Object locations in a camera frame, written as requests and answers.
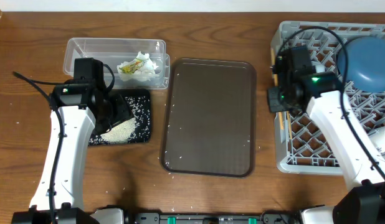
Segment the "yellow snack wrapper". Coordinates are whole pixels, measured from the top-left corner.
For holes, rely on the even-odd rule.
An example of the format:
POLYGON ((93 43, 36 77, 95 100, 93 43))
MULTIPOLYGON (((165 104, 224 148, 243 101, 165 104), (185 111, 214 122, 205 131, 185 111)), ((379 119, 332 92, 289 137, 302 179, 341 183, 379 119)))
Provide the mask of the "yellow snack wrapper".
POLYGON ((134 60, 132 62, 123 63, 119 70, 121 73, 133 74, 145 64, 144 60, 134 60))

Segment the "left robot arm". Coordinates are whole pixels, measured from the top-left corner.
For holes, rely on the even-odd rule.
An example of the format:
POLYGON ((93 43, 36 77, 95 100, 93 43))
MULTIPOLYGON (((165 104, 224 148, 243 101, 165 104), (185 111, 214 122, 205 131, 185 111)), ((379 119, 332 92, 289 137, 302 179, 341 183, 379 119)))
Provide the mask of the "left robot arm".
POLYGON ((109 122, 109 89, 93 84, 57 85, 47 96, 51 134, 38 188, 26 212, 12 223, 126 223, 124 209, 83 210, 83 173, 90 136, 99 122, 109 122))

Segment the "white napkin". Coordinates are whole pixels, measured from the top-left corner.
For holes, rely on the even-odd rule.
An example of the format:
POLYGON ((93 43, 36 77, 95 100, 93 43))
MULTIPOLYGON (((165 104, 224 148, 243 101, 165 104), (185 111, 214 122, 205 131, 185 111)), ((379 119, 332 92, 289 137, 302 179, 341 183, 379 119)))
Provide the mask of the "white napkin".
POLYGON ((137 80, 139 82, 145 82, 145 81, 150 81, 151 78, 159 77, 159 75, 156 74, 156 72, 155 72, 155 70, 159 66, 157 64, 155 64, 150 59, 150 55, 149 54, 143 54, 141 52, 138 52, 138 55, 132 61, 134 61, 134 60, 144 60, 145 64, 139 70, 137 70, 133 74, 121 73, 120 70, 119 70, 120 65, 122 65, 123 63, 127 63, 127 61, 125 61, 125 62, 123 62, 123 63, 121 63, 121 64, 116 66, 116 69, 118 71, 118 76, 120 77, 120 79, 122 81, 125 82, 125 81, 131 80, 131 79, 135 79, 135 80, 137 80))

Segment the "wooden chopstick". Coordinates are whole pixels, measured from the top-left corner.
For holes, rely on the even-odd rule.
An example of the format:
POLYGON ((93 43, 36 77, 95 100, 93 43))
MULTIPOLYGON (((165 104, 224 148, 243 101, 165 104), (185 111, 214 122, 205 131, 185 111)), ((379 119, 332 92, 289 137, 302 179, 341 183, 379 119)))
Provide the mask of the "wooden chopstick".
MULTIPOLYGON (((273 48, 270 49, 270 55, 271 55, 271 63, 272 63, 272 65, 274 65, 275 64, 275 51, 274 51, 273 48)), ((278 85, 278 76, 277 76, 277 74, 273 73, 272 74, 272 78, 273 78, 274 85, 277 86, 278 85)), ((278 117, 280 129, 284 130, 285 126, 283 124, 282 112, 278 112, 277 113, 277 117, 278 117)))
POLYGON ((290 112, 286 112, 286 118, 287 118, 287 124, 288 124, 288 134, 289 134, 289 140, 293 139, 292 136, 292 124, 291 124, 291 119, 290 119, 290 112))

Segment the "dark blue plate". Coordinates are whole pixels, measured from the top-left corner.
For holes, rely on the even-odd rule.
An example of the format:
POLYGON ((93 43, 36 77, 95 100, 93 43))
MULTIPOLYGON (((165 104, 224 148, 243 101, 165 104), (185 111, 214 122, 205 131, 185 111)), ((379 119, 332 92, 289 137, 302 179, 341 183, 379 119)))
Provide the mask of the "dark blue plate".
POLYGON ((337 56, 340 73, 348 71, 347 80, 359 90, 380 93, 385 91, 385 40, 359 37, 346 44, 346 51, 337 56))

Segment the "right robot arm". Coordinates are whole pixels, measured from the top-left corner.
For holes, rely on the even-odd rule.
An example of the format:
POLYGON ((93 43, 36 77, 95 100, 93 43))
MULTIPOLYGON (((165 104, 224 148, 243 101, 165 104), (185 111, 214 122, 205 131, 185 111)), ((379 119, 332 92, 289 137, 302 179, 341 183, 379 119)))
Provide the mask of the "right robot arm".
POLYGON ((385 223, 385 159, 354 115, 344 85, 332 72, 275 76, 271 112, 301 108, 324 135, 348 193, 334 207, 300 213, 302 223, 385 223))

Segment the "pink-inside paper cup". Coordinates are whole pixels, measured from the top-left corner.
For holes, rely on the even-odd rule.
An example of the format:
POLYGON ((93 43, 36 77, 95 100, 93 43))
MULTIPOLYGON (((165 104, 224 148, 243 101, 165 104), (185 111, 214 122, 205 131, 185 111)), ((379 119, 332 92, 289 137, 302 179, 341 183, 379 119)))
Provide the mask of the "pink-inside paper cup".
POLYGON ((385 126, 375 129, 369 138, 380 153, 385 152, 385 126))

